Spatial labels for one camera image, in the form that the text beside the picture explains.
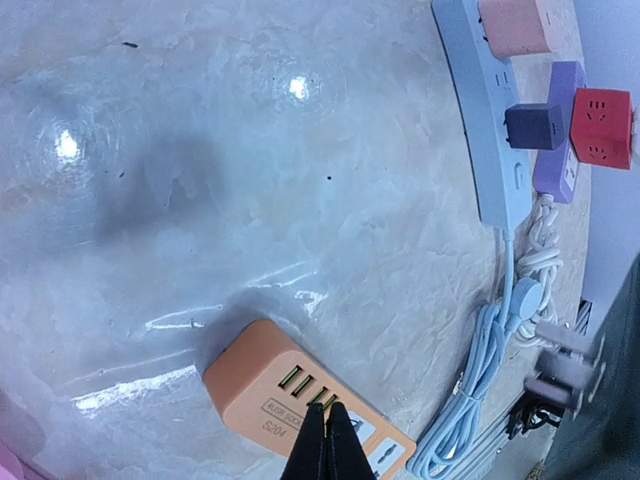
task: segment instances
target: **white power strip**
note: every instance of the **white power strip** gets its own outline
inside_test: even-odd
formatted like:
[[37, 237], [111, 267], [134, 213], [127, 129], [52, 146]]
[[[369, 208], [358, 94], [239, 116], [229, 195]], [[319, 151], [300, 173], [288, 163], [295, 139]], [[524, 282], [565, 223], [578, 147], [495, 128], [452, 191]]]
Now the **white power strip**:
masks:
[[469, 142], [480, 218], [513, 232], [532, 208], [529, 155], [508, 142], [505, 111], [519, 102], [510, 60], [493, 56], [478, 0], [433, 0]]

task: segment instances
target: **marble surface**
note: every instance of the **marble surface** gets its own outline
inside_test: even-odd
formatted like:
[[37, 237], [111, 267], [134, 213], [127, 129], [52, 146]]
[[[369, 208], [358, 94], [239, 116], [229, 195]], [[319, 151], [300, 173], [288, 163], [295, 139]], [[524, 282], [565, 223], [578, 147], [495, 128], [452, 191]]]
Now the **marble surface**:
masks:
[[[525, 101], [581, 58], [557, 8], [564, 49], [515, 62]], [[502, 268], [430, 2], [0, 13], [0, 440], [59, 478], [277, 478], [284, 459], [227, 430], [200, 380], [260, 316], [416, 438]], [[564, 320], [588, 168], [577, 189]], [[510, 350], [485, 424], [534, 355]]]

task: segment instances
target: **usb port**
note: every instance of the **usb port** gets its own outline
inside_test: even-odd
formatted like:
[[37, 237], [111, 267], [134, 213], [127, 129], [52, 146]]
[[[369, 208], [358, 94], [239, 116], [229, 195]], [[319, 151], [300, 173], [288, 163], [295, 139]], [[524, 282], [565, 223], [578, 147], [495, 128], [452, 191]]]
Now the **usb port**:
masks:
[[300, 382], [300, 385], [298, 385], [296, 389], [291, 392], [291, 395], [295, 398], [298, 398], [302, 394], [302, 392], [304, 392], [308, 387], [311, 386], [314, 380], [315, 378], [313, 378], [311, 375], [307, 375], [307, 378]]
[[320, 390], [318, 393], [316, 393], [315, 396], [311, 400], [309, 400], [307, 402], [307, 407], [309, 405], [311, 405], [312, 403], [316, 403], [316, 402], [319, 402], [320, 400], [322, 400], [322, 397], [324, 397], [327, 394], [328, 391], [329, 391], [329, 389], [327, 387], [322, 387], [322, 390]]
[[283, 390], [287, 388], [287, 386], [295, 380], [295, 378], [300, 375], [302, 371], [302, 367], [300, 365], [296, 365], [293, 370], [291, 370], [286, 377], [282, 379], [282, 381], [278, 384], [280, 388]]
[[331, 395], [331, 397], [329, 397], [329, 400], [327, 400], [325, 404], [322, 406], [323, 410], [328, 410], [329, 407], [333, 405], [333, 402], [335, 402], [337, 399], [338, 399], [338, 396], [335, 393]]

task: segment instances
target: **wall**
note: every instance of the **wall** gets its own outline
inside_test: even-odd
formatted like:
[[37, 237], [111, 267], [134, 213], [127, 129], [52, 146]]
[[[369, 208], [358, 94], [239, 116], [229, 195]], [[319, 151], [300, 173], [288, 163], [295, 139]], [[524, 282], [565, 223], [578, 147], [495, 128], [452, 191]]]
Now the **wall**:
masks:
[[[640, 99], [637, 0], [576, 0], [585, 67], [592, 87], [628, 90]], [[631, 172], [593, 168], [591, 229], [584, 296], [592, 322], [604, 319], [640, 250], [640, 165]]]

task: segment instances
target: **pink cube socket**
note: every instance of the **pink cube socket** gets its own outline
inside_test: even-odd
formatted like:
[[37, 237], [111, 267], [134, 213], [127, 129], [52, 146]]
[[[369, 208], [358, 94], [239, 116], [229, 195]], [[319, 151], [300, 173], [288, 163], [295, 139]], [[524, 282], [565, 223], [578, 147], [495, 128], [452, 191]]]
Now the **pink cube socket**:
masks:
[[2, 443], [0, 443], [0, 480], [24, 480], [20, 460]]
[[491, 51], [498, 58], [548, 53], [562, 46], [554, 0], [479, 0]]

